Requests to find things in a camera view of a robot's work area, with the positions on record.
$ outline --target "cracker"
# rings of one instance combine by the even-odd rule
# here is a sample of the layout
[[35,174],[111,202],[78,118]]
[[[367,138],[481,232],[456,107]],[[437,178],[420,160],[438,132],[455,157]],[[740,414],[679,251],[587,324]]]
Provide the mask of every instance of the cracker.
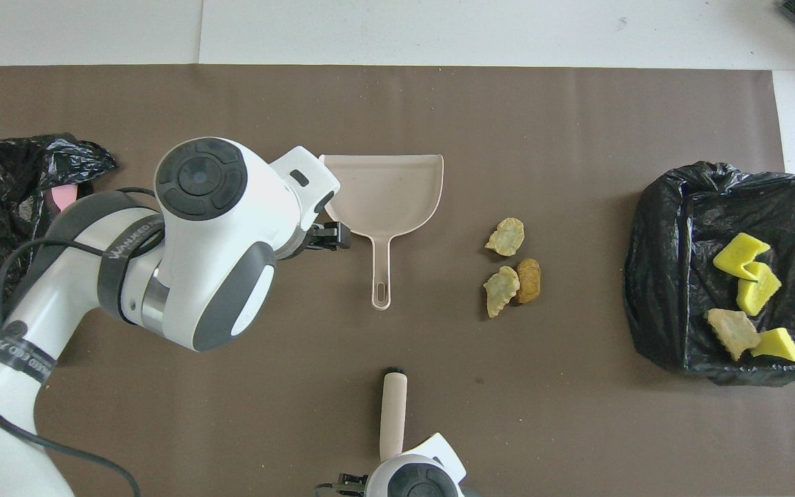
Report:
[[728,309],[710,309],[704,313],[707,323],[716,332],[716,337],[723,343],[732,359],[738,361],[745,350],[760,345],[760,336],[754,324],[747,318],[744,311],[728,311]]
[[511,257],[517,254],[517,249],[523,243],[523,223],[516,217],[506,217],[495,227],[493,235],[484,248],[495,251],[496,254]]
[[520,279],[511,267],[502,266],[498,273],[489,277],[483,287],[487,290],[487,314],[490,318],[495,318],[505,308],[505,304],[511,301],[511,297],[517,295]]

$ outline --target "dustpan handle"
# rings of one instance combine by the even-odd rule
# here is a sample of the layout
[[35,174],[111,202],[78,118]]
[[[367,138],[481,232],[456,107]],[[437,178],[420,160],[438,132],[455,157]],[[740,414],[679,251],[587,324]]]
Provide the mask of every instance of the dustpan handle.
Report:
[[382,415],[379,421],[379,461],[404,452],[406,375],[392,371],[382,381]]
[[373,239],[373,308],[391,305],[391,239]]

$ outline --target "white table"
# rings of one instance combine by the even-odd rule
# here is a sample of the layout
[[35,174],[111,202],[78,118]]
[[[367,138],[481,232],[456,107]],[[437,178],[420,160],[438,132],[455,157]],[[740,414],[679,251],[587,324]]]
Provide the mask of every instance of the white table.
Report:
[[795,26],[776,6],[770,0],[0,0],[0,65],[769,69],[785,165],[795,173]]

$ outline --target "black garbage bag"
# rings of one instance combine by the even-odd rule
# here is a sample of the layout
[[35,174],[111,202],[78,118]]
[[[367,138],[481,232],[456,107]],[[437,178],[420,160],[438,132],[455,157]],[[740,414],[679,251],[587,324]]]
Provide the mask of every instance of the black garbage bag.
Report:
[[[17,246],[48,229],[44,190],[89,182],[114,167],[104,148],[72,135],[0,139],[0,267]],[[32,251],[13,265],[6,296],[31,260]]]
[[795,176],[698,162],[660,176],[637,205],[624,288],[637,352],[716,384],[795,380],[786,359],[744,352],[733,361],[704,318],[709,309],[738,311],[738,279],[713,258],[742,232],[769,243],[757,261],[783,283],[751,321],[757,331],[785,327],[795,342]]

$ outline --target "circular button panel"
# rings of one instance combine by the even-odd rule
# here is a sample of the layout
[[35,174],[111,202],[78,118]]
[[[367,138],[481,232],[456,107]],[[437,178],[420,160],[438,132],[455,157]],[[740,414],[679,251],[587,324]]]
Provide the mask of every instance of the circular button panel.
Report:
[[452,478],[428,463],[403,465],[389,479],[389,497],[458,497]]
[[175,216],[211,220],[244,194],[247,167],[241,151],[225,139],[190,139],[161,160],[155,183],[161,205]]

